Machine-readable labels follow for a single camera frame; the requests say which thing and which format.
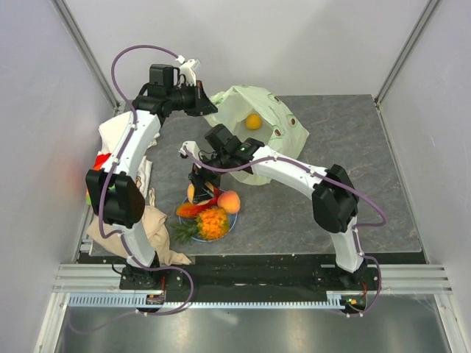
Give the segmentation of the red yellow fake mango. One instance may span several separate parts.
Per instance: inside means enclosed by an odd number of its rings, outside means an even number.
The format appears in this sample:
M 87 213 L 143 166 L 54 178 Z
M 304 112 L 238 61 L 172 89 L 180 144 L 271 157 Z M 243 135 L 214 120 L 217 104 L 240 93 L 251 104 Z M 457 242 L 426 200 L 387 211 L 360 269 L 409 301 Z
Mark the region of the red yellow fake mango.
M 184 202 L 176 209 L 176 214 L 182 218 L 194 218 L 206 208 L 206 204 L 192 204 L 190 202 Z

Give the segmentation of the white folded towel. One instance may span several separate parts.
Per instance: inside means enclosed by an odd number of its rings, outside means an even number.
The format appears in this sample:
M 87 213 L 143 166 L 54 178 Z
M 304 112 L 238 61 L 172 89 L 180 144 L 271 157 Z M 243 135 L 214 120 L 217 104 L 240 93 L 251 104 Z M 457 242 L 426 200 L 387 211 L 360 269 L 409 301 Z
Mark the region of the white folded towel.
M 131 112 L 122 113 L 99 125 L 102 139 L 100 154 L 109 154 L 115 150 L 129 124 L 130 117 Z

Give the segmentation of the blue plastic plate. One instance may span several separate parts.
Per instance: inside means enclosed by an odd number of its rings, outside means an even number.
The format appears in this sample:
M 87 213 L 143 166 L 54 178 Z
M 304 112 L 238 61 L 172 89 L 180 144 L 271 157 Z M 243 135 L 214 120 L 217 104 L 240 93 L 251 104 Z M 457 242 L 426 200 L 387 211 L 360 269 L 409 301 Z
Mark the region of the blue plastic plate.
M 207 208 L 206 208 L 206 209 L 209 209 L 209 208 L 212 208 L 212 207 L 218 207 L 218 205 L 217 205 L 217 204 L 215 204 L 215 205 L 207 205 Z M 236 214 L 229 214 L 229 213 L 228 213 L 228 215 L 229 215 L 230 230 L 231 230 L 231 229 L 233 228 L 233 226 L 235 225 L 235 222 L 236 222 L 238 213 L 236 213 Z M 181 222 L 183 219 L 184 219 L 184 218 L 179 217 L 179 222 Z M 198 238 L 195 238 L 194 240 L 198 240 L 198 241 L 202 241 L 202 242 L 212 242 L 212 241 L 203 241 L 203 240 L 200 240 L 200 239 L 198 239 Z

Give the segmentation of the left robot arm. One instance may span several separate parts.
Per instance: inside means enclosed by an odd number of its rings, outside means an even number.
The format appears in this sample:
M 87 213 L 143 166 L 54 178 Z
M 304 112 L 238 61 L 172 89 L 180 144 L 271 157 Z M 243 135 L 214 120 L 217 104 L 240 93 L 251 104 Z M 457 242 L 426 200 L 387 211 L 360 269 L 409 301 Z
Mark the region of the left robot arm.
M 151 65 L 149 81 L 130 102 L 130 117 L 115 149 L 100 169 L 89 170 L 85 177 L 102 239 L 120 240 L 127 263 L 139 268 L 136 281 L 146 289 L 156 288 L 162 273 L 154 267 L 157 252 L 146 236 L 145 198 L 135 178 L 149 144 L 173 112 L 193 117 L 216 113 L 196 77 L 198 63 L 190 59 L 178 67 Z

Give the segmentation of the pale green plastic bag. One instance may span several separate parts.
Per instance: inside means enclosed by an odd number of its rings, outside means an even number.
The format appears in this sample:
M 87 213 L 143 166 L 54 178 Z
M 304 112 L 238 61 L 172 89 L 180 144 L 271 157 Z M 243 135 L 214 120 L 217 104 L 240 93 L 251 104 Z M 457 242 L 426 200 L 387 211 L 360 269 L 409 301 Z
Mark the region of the pale green plastic bag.
M 211 96 L 210 100 L 218 108 L 217 113 L 205 116 L 210 126 L 224 124 L 242 142 L 253 138 L 287 157 L 299 157 L 309 131 L 275 94 L 265 88 L 234 85 Z M 245 127 L 245 119 L 250 114 L 262 117 L 260 129 Z

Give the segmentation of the right aluminium corner post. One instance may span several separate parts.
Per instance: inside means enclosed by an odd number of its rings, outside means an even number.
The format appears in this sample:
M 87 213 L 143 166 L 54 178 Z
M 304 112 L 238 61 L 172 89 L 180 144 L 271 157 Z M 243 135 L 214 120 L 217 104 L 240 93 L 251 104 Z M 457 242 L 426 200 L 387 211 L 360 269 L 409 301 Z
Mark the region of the right aluminium corner post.
M 387 94 L 391 90 L 393 84 L 397 80 L 400 72 L 404 65 L 407 63 L 408 58 L 411 56 L 413 50 L 422 37 L 428 23 L 434 16 L 439 5 L 442 3 L 441 0 L 428 0 L 425 3 L 418 19 L 416 20 L 412 30 L 410 31 L 405 43 L 403 44 L 399 54 L 397 55 L 391 69 L 389 70 L 386 78 L 381 85 L 378 94 L 374 98 L 375 106 L 379 108 L 386 98 Z

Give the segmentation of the fake pineapple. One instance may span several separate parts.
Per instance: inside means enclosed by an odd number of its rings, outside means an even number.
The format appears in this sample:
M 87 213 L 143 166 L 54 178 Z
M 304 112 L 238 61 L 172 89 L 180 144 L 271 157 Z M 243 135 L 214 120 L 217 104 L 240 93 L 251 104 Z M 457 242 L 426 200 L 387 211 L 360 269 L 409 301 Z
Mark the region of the fake pineapple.
M 212 207 L 198 213 L 193 218 L 184 218 L 172 226 L 172 236 L 181 243 L 198 238 L 213 241 L 223 238 L 230 231 L 228 213 L 220 207 Z

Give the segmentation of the left aluminium corner post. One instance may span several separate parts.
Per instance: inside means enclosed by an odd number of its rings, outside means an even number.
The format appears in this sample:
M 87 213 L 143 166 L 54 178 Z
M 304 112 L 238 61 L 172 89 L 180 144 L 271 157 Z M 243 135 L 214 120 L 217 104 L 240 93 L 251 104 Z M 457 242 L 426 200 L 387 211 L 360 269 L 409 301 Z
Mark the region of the left aluminium corner post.
M 93 54 L 93 51 L 91 50 L 91 47 L 89 46 L 85 36 L 83 35 L 72 11 L 67 5 L 67 2 L 64 0 L 51 0 L 51 3 L 56 9 L 66 29 L 68 30 L 71 38 L 82 55 L 82 58 L 87 64 L 88 68 L 91 70 L 92 76 L 105 95 L 107 102 L 113 108 L 113 112 L 117 113 L 120 103 L 116 98 L 109 82 L 107 81 L 105 74 L 101 69 L 95 55 Z

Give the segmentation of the red fake apple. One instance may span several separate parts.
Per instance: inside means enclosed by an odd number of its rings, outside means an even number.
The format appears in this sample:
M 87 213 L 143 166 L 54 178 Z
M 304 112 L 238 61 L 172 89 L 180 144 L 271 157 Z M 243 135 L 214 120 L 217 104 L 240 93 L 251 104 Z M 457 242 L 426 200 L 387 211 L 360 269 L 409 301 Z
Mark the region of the red fake apple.
M 217 204 L 218 198 L 221 196 L 222 190 L 217 188 L 214 190 L 214 196 L 212 199 L 204 200 L 198 203 L 198 205 L 215 205 Z

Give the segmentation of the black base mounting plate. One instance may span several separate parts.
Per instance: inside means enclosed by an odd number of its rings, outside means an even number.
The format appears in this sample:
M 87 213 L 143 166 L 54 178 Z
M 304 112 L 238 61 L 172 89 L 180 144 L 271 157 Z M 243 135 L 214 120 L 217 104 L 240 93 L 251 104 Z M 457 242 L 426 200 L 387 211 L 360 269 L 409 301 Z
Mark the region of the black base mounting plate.
M 374 260 L 365 260 L 358 283 L 346 287 L 339 279 L 331 254 L 198 256 L 193 265 L 146 271 L 126 265 L 122 290 L 161 290 L 171 298 L 322 300 L 329 292 L 351 291 L 366 307 L 368 293 L 381 290 L 381 274 Z

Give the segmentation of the beige crumpled cloth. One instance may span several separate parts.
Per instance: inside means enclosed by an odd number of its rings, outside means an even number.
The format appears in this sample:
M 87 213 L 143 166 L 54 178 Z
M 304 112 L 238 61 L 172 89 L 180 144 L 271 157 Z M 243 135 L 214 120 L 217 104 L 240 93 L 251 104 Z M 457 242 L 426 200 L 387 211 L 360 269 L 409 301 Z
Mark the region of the beige crumpled cloth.
M 189 265 L 191 260 L 183 253 L 170 249 L 171 241 L 165 221 L 167 215 L 155 207 L 155 189 L 149 189 L 149 205 L 145 206 L 142 221 L 150 246 L 157 252 L 162 265 Z M 110 253 L 125 258 L 127 256 L 118 235 L 103 239 L 99 231 L 99 219 L 94 217 L 87 234 Z

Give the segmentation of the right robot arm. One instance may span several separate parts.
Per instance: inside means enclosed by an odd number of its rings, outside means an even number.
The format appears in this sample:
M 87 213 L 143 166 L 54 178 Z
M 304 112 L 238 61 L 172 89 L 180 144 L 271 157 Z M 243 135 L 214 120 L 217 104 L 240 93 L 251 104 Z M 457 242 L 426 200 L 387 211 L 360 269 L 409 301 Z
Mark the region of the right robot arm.
M 365 263 L 354 234 L 358 200 L 347 172 L 339 165 L 321 168 L 278 154 L 263 142 L 247 138 L 240 141 L 223 124 L 206 135 L 213 148 L 210 157 L 199 156 L 194 141 L 186 141 L 180 155 L 193 160 L 188 178 L 194 186 L 194 199 L 206 201 L 214 196 L 222 174 L 244 171 L 289 186 L 312 202 L 315 222 L 329 232 L 336 254 L 337 280 L 351 290 L 364 280 Z

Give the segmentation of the rainbow striped cloth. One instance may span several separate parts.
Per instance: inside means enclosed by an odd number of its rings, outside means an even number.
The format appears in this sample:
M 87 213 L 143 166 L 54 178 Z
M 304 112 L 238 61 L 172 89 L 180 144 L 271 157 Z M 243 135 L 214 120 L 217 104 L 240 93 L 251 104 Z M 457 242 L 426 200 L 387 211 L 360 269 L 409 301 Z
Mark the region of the rainbow striped cloth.
M 99 171 L 101 169 L 102 165 L 108 160 L 110 155 L 111 155 L 111 153 L 106 153 L 106 154 L 98 153 L 97 156 L 96 156 L 95 163 L 94 163 L 92 169 L 94 171 Z M 89 206 L 92 205 L 90 194 L 89 194 L 88 191 L 86 192 L 85 201 L 86 201 L 87 205 L 89 205 Z

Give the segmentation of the orange yellow fake peach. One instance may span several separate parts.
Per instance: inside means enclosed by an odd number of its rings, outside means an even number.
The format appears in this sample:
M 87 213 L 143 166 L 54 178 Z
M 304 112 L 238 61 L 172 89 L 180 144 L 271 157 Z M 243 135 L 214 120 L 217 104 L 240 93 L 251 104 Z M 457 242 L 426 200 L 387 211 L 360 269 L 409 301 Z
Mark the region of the orange yellow fake peach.
M 190 203 L 194 200 L 194 191 L 194 185 L 190 183 L 187 188 L 187 198 Z

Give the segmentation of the yellow fake pear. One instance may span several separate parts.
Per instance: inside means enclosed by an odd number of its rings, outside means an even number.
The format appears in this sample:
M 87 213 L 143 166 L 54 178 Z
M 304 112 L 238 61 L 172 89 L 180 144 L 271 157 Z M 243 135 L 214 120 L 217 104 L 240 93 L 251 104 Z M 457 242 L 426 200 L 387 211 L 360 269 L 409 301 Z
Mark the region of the yellow fake pear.
M 241 200 L 235 191 L 229 190 L 218 197 L 217 205 L 224 209 L 226 213 L 236 214 L 241 208 Z

